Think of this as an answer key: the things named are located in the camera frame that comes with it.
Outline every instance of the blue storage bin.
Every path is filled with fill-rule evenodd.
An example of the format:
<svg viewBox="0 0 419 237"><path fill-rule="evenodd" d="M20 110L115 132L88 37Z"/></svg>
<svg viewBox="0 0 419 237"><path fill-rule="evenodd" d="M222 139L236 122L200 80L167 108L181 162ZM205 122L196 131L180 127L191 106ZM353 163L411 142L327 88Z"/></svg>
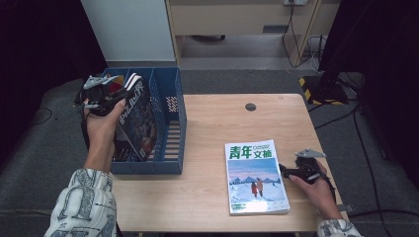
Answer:
<svg viewBox="0 0 419 237"><path fill-rule="evenodd" d="M146 162L112 162L114 175L182 174L187 117L178 67L107 68L103 76L136 73L148 82L157 141Z"/></svg>

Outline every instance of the book cover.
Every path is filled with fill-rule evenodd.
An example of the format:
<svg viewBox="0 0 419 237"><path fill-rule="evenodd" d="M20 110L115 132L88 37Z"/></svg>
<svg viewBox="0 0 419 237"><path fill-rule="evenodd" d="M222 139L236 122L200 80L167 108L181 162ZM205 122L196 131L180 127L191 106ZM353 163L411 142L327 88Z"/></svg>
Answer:
<svg viewBox="0 0 419 237"><path fill-rule="evenodd" d="M227 143L225 158L230 215L290 211L274 140Z"/></svg>
<svg viewBox="0 0 419 237"><path fill-rule="evenodd" d="M148 85L140 75L133 73L126 81L125 88L128 96L116 132L114 161L146 161L157 139Z"/></svg>

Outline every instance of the electrical outlet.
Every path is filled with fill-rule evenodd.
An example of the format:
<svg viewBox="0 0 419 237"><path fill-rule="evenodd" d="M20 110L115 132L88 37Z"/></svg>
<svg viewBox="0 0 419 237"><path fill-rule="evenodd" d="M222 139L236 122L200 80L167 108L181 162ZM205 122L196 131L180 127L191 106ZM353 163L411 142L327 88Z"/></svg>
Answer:
<svg viewBox="0 0 419 237"><path fill-rule="evenodd" d="M290 6L291 4L295 6L304 6L307 5L308 0L284 0L284 5Z"/></svg>

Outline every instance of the black curtain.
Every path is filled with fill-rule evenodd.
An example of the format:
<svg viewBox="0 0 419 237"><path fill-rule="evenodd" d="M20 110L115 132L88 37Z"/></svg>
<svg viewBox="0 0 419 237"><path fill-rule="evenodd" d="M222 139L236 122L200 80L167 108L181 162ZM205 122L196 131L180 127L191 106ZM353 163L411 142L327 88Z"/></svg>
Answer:
<svg viewBox="0 0 419 237"><path fill-rule="evenodd" d="M47 90L106 67L80 1L0 0L0 168Z"/></svg>
<svg viewBox="0 0 419 237"><path fill-rule="evenodd" d="M342 0L320 69L365 75L360 99L384 158L400 162L419 188L418 13L416 0Z"/></svg>

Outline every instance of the patterned sleeve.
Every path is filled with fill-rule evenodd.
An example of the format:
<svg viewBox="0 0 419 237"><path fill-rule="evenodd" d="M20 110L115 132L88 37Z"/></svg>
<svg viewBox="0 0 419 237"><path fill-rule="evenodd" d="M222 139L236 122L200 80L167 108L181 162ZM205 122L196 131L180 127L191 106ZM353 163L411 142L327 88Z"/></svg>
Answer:
<svg viewBox="0 0 419 237"><path fill-rule="evenodd" d="M112 178L91 169L74 172L58 197L44 236L117 236Z"/></svg>
<svg viewBox="0 0 419 237"><path fill-rule="evenodd" d="M318 226L319 237L360 237L362 236L354 224L344 219L323 220Z"/></svg>

